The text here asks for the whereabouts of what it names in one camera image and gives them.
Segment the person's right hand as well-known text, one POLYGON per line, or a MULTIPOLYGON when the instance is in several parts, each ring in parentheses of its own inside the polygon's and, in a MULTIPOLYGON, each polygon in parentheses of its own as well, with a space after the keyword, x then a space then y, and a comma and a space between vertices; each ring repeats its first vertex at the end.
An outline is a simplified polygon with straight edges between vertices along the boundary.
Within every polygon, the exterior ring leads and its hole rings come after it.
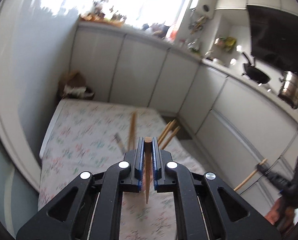
MULTIPOLYGON (((279 212, 280 207, 283 205, 283 198, 280 197, 271 207, 270 211, 264 216, 267 221, 274 225, 283 215, 279 212)), ((285 223, 279 231, 284 231, 294 226, 293 220, 295 218, 295 209, 291 206, 287 207, 284 213, 285 223)))

